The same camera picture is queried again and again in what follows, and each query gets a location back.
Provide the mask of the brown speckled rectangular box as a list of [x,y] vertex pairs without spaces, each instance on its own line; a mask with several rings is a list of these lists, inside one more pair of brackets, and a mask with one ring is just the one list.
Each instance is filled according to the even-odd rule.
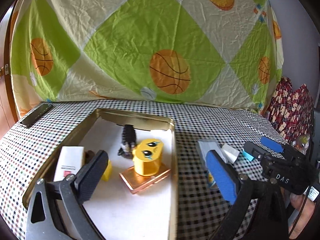
[[77,174],[85,161],[83,146],[63,146],[57,161],[53,181],[62,181],[69,174]]

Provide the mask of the yellow cube block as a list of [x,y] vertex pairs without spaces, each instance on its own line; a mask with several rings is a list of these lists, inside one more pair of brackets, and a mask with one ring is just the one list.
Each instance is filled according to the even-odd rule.
[[101,180],[109,181],[111,173],[112,173],[112,162],[109,160],[107,163],[107,167],[103,172],[103,175],[101,176]]

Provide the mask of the black patterned hair clip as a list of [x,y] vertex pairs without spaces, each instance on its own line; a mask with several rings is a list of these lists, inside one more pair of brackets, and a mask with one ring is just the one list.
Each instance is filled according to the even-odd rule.
[[126,124],[121,134],[121,146],[118,155],[126,159],[133,158],[133,150],[137,146],[136,132],[133,125]]

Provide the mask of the yellow crying face toy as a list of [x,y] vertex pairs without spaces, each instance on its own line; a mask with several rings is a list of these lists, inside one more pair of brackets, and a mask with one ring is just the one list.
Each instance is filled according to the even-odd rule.
[[144,139],[132,151],[134,169],[140,176],[156,174],[162,163],[163,142],[159,139]]

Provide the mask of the clear plastic bag toy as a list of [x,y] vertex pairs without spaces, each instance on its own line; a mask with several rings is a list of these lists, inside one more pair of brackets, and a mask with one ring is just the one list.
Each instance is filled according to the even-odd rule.
[[307,150],[309,147],[310,134],[301,135],[291,142],[291,146],[299,150]]

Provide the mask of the blue bear cube block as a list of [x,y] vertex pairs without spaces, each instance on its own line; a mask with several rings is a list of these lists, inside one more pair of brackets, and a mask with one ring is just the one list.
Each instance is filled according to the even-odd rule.
[[245,150],[243,150],[242,155],[248,160],[248,161],[252,161],[254,159],[254,157],[252,155],[250,155],[249,153],[247,153]]

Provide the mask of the white small box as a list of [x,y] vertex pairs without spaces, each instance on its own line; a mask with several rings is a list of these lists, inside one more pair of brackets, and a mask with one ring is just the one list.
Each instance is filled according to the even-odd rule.
[[221,148],[229,164],[234,164],[240,154],[240,151],[228,144],[224,144]]

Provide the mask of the red patterned cloth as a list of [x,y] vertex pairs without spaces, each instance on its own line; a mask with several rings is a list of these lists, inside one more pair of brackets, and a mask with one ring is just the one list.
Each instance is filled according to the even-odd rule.
[[288,77],[282,77],[267,111],[274,129],[289,143],[310,132],[314,102],[305,84],[293,90]]

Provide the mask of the dark brown bar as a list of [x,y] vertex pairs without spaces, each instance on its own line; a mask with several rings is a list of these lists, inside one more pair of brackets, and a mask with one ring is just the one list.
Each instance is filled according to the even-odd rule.
[[95,153],[91,150],[84,152],[84,164],[88,164],[95,156]]

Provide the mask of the clear plastic case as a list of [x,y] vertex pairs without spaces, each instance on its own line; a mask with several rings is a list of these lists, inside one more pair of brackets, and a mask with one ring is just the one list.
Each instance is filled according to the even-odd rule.
[[207,167],[206,156],[209,151],[215,151],[226,164],[228,163],[228,159],[226,158],[224,152],[214,140],[199,140],[196,143],[196,149],[204,167]]

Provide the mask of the gold metal tin box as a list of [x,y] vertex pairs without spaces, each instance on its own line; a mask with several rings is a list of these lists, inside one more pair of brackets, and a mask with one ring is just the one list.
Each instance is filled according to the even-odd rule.
[[[164,142],[163,164],[169,169],[161,179],[131,193],[121,172],[132,161],[120,157],[122,129],[132,125],[137,141],[156,138]],[[171,118],[118,109],[97,108],[61,142],[105,150],[111,159],[111,176],[100,181],[84,208],[105,239],[175,239],[177,236],[178,178],[175,123]]]

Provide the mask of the copper flat tin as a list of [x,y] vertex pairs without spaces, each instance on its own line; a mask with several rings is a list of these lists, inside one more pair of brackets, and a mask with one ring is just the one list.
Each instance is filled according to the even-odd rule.
[[123,172],[120,172],[119,175],[130,193],[137,194],[167,178],[170,171],[171,170],[164,163],[161,163],[159,171],[151,176],[141,176],[137,174],[133,166]]

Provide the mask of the checkered tablecloth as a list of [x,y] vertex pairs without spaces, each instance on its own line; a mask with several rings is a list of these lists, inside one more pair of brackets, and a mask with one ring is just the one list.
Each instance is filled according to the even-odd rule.
[[242,151],[244,143],[266,136],[283,142],[269,121],[249,111],[156,103],[98,100],[56,102],[31,128],[15,124],[1,139],[1,216],[18,239],[25,238],[27,213],[22,197],[36,172],[71,131],[97,108],[171,118],[178,162],[178,239],[207,239],[228,211],[222,197],[208,189],[196,152],[200,139],[214,139]]

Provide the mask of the black smartphone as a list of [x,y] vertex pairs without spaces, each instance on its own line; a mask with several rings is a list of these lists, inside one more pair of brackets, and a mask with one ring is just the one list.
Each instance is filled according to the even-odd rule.
[[29,128],[35,124],[42,116],[44,116],[48,111],[53,108],[52,104],[43,104],[37,109],[35,109],[32,113],[30,113],[27,117],[20,121],[20,125],[24,128]]

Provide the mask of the wooden door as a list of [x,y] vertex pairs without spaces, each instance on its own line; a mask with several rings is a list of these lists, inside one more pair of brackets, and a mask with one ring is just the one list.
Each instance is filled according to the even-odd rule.
[[15,2],[5,13],[1,20],[1,130],[0,136],[3,138],[5,133],[16,124],[18,115],[11,84],[10,69],[10,27],[11,19],[14,15]]

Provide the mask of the basketball pattern bed sheet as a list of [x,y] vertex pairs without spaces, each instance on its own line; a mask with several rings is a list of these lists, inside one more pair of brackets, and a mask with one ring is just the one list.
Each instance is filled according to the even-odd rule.
[[12,21],[20,115],[99,98],[262,113],[282,75],[269,0],[18,0]]

